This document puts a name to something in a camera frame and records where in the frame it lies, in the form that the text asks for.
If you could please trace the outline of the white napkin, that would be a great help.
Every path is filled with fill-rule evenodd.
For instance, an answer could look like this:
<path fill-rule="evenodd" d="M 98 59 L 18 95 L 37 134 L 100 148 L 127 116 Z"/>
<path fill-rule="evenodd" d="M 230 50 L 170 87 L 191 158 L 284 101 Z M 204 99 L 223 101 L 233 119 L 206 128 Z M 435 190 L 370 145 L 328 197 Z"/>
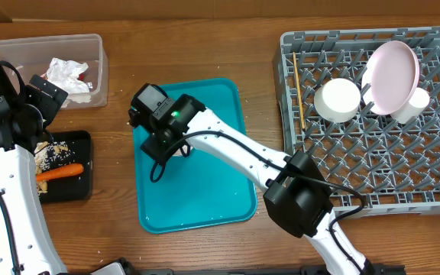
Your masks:
<path fill-rule="evenodd" d="M 47 80 L 68 93 L 63 108 L 70 103 L 89 103 L 91 94 L 89 86 L 80 77 L 89 68 L 87 63 L 74 60 L 61 60 L 54 57 L 45 73 Z"/>

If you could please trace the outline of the red snack wrapper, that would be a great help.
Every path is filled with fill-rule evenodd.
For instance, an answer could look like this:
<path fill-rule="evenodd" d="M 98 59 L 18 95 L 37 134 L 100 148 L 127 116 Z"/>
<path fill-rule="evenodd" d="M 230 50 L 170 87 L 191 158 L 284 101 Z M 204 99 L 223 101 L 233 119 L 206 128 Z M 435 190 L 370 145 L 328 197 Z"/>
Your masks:
<path fill-rule="evenodd" d="M 86 74 L 85 73 L 79 74 L 78 80 L 84 82 L 86 80 Z"/>

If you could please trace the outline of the teal serving tray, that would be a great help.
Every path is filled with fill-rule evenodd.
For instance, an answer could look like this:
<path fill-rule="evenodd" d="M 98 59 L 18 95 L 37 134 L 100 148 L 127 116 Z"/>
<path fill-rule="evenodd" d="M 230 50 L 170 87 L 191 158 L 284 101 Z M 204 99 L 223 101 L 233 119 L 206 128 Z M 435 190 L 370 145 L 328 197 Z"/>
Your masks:
<path fill-rule="evenodd" d="M 237 86 L 229 79 L 166 84 L 167 95 L 197 98 L 225 123 L 245 132 Z M 133 130 L 138 218 L 150 233 L 162 234 L 250 219 L 257 210 L 256 186 L 243 174 L 202 151 L 167 161 L 161 179 L 150 181 L 153 160 L 141 149 L 148 133 Z"/>

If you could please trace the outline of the rice and peanut scraps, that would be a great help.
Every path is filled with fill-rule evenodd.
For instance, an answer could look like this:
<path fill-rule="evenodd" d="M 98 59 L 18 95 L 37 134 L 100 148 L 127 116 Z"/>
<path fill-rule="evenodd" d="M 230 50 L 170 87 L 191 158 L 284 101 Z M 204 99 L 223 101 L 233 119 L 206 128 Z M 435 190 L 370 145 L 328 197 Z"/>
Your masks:
<path fill-rule="evenodd" d="M 35 174 L 56 169 L 70 163 L 72 152 L 65 141 L 40 142 L 34 150 Z"/>

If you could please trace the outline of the orange carrot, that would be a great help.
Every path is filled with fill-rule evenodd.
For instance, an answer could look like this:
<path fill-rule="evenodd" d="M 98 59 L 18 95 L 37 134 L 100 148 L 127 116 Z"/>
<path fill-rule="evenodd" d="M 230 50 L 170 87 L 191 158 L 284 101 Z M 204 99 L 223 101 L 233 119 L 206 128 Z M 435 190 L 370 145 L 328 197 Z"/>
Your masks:
<path fill-rule="evenodd" d="M 55 180 L 65 177 L 77 176 L 84 172 L 84 166 L 80 163 L 71 163 L 47 172 L 36 175 L 37 182 Z"/>

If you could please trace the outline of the wooden chopstick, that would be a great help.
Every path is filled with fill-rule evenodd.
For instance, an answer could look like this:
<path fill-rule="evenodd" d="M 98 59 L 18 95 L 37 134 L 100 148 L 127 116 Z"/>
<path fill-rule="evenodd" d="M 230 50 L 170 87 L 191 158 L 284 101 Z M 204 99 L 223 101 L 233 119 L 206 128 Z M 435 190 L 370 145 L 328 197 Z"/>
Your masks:
<path fill-rule="evenodd" d="M 299 81 L 299 69 L 297 66 L 297 59 L 296 59 L 296 53 L 292 53 L 293 56 L 293 69 L 294 69 L 294 76 L 296 81 L 296 94 L 297 94 L 297 102 L 299 106 L 299 117 L 300 117 L 300 123 L 301 123 L 301 129 L 306 129 L 305 119 L 304 119 L 304 112 L 303 112 L 303 101 L 302 101 L 302 94 L 301 94 L 301 88 L 300 88 L 300 81 Z"/>

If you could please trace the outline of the pale green bowl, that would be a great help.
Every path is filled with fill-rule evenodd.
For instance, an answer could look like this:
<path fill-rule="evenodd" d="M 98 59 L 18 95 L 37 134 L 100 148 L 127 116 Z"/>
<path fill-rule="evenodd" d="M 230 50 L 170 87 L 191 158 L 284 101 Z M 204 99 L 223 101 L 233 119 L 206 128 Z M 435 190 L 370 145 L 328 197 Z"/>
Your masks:
<path fill-rule="evenodd" d="M 351 120 L 358 112 L 360 101 L 360 89 L 344 78 L 328 81 L 314 95 L 314 106 L 318 115 L 335 123 Z"/>

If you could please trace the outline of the large pink plate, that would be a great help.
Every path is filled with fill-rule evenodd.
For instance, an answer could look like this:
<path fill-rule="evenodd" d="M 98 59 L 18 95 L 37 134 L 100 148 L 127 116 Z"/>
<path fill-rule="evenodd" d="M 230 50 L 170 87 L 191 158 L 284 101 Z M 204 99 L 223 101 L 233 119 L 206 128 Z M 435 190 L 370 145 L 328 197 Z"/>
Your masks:
<path fill-rule="evenodd" d="M 405 43 L 393 40 L 378 47 L 367 61 L 361 87 L 370 111 L 389 115 L 409 101 L 419 82 L 419 61 L 414 51 Z"/>

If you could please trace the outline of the white cup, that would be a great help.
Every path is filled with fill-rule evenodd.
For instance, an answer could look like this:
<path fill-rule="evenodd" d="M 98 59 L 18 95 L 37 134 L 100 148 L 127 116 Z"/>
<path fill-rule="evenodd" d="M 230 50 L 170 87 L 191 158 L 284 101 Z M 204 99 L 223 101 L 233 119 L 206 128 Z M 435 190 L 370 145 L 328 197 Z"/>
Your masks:
<path fill-rule="evenodd" d="M 400 124 L 407 124 L 419 116 L 429 105 L 430 95 L 422 89 L 416 88 L 412 97 L 400 109 L 390 116 Z"/>

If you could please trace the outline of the pink bowl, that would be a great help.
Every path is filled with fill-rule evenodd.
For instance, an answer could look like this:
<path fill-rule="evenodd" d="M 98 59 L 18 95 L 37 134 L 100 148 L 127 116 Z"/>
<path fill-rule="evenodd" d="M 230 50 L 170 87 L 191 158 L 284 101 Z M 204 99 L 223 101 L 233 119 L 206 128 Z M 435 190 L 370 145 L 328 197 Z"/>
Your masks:
<path fill-rule="evenodd" d="M 189 145 L 183 145 L 174 154 L 174 157 L 188 157 L 192 148 Z"/>

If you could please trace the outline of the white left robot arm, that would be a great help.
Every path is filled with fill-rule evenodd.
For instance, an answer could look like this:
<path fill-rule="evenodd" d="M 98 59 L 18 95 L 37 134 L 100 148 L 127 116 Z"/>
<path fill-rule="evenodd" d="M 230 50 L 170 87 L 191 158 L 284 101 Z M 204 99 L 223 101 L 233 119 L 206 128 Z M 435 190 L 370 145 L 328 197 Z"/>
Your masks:
<path fill-rule="evenodd" d="M 37 75 L 14 87 L 13 68 L 0 61 L 0 274 L 65 273 L 37 193 L 34 150 L 67 94 Z"/>

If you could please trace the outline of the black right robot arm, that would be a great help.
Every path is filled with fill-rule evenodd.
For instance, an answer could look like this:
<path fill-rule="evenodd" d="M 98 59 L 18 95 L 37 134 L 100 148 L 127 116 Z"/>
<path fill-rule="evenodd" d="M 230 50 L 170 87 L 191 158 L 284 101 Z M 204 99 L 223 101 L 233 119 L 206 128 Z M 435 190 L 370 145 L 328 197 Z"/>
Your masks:
<path fill-rule="evenodd" d="M 177 152 L 188 156 L 197 149 L 244 174 L 263 193 L 269 217 L 284 231 L 306 238 L 325 262 L 330 274 L 372 274 L 373 264 L 341 230 L 330 196 L 344 191 L 361 204 L 348 215 L 361 211 L 365 198 L 357 191 L 325 180 L 310 155 L 272 150 L 224 123 L 196 98 L 182 94 L 170 98 L 157 85 L 146 83 L 134 95 L 128 111 L 130 124 L 141 126 L 149 136 L 141 150 L 154 169 L 164 170 Z"/>

